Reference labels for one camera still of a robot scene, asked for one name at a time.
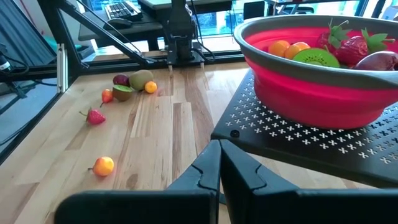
wooden table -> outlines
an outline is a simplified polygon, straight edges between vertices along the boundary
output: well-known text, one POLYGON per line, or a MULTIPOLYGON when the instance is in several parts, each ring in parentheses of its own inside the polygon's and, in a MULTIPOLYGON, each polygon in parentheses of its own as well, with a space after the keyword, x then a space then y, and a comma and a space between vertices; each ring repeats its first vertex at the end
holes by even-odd
MULTIPOLYGON (((53 223, 57 205, 90 189, 165 189, 210 140, 245 63, 153 70, 153 95, 136 93, 103 106, 106 122, 90 127, 79 111, 101 104, 115 74, 78 80, 0 167, 0 223, 53 223), (98 179, 89 167, 110 156, 116 170, 98 179)), ((305 188, 364 187, 351 181, 254 156, 276 174, 305 188)), ((229 223, 220 205, 220 223, 229 223)))

perforated metal plate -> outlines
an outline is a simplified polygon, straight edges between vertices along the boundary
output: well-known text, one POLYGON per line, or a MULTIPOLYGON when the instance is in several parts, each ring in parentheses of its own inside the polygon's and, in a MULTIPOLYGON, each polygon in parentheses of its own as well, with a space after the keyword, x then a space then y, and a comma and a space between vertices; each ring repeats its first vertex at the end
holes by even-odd
POLYGON ((360 129, 311 128, 263 105, 249 71, 211 138, 229 139, 253 154, 375 187, 398 186, 398 104, 360 129))

red strawberry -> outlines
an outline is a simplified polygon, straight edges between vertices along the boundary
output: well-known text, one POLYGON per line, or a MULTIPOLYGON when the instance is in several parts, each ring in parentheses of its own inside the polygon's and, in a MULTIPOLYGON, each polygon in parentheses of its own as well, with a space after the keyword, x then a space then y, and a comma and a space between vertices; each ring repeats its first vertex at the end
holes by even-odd
POLYGON ((101 114, 101 112, 99 110, 93 110, 93 109, 89 109, 87 115, 83 114, 82 112, 79 112, 80 114, 82 114, 83 116, 86 116, 86 122, 91 124, 91 125, 97 125, 97 124, 101 124, 102 122, 104 122, 106 120, 105 116, 103 114, 101 114))
POLYGON ((316 43, 316 47, 321 49, 327 49, 333 53, 337 48, 340 47, 341 41, 348 39, 347 33, 351 30, 343 30, 341 26, 348 24, 348 21, 342 22, 338 26, 331 26, 332 21, 329 23, 329 32, 324 32, 319 35, 316 43))
POLYGON ((367 30, 362 30, 362 36, 355 36, 343 42, 335 52, 336 58, 346 65, 356 65, 360 60, 371 53, 385 50, 387 46, 383 42, 394 42, 394 39, 386 39, 387 34, 374 34, 369 36, 367 30))

pink collapsible bowl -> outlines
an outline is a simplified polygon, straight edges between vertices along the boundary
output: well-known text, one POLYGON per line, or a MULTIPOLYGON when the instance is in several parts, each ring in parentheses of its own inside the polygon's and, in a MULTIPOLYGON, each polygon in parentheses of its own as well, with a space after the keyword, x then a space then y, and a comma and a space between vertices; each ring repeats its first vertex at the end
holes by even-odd
MULTIPOLYGON (((350 36, 388 33, 398 39, 398 22, 343 16, 274 16, 253 19, 234 37, 254 71, 254 91, 270 109, 287 119, 328 129, 352 129, 376 120, 398 101, 398 71, 377 72, 310 65, 267 53, 276 40, 315 46, 328 23, 349 20, 350 36)), ((388 44, 398 53, 398 42, 388 44)))

keyboard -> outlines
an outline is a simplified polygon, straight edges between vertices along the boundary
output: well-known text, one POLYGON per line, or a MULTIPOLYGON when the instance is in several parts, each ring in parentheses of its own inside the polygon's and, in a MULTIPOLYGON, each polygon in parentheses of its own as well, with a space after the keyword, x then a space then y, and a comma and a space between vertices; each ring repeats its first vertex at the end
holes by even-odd
POLYGON ((105 7, 109 19, 127 19, 129 21, 139 21, 142 19, 142 12, 129 1, 109 4, 105 7))

